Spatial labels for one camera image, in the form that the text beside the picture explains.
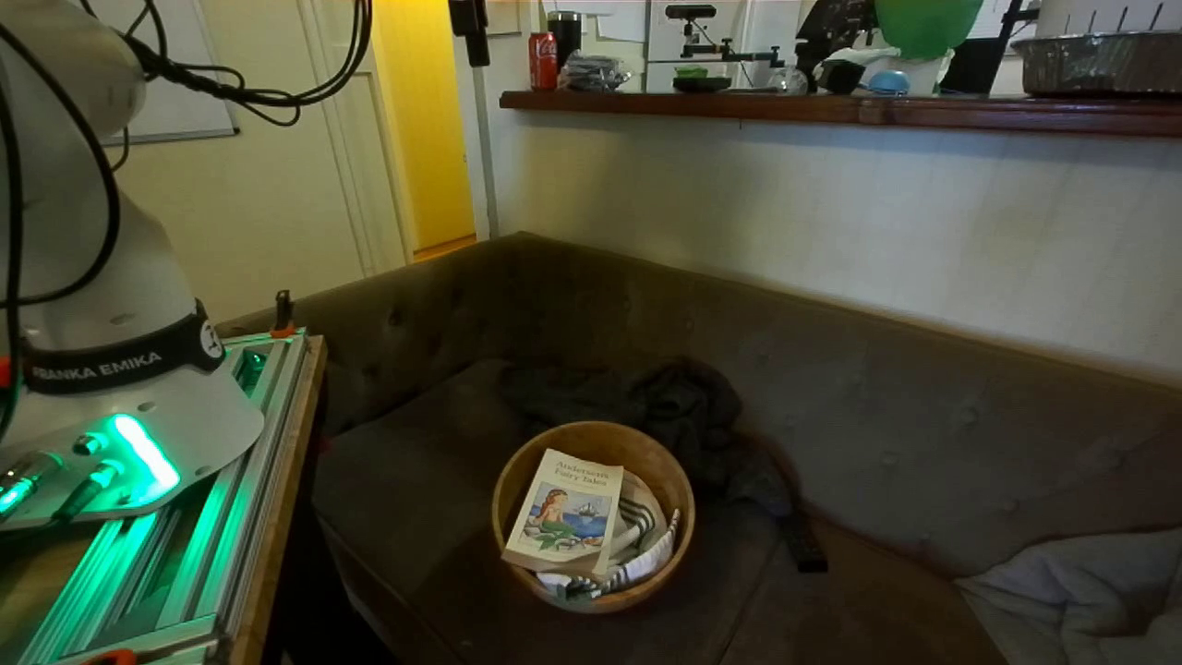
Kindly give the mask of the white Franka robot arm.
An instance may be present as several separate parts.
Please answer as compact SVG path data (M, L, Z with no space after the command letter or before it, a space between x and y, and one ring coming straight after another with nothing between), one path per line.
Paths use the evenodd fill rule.
M235 463L261 409L104 157L144 67L73 0L0 0L0 94L3 522L150 515Z

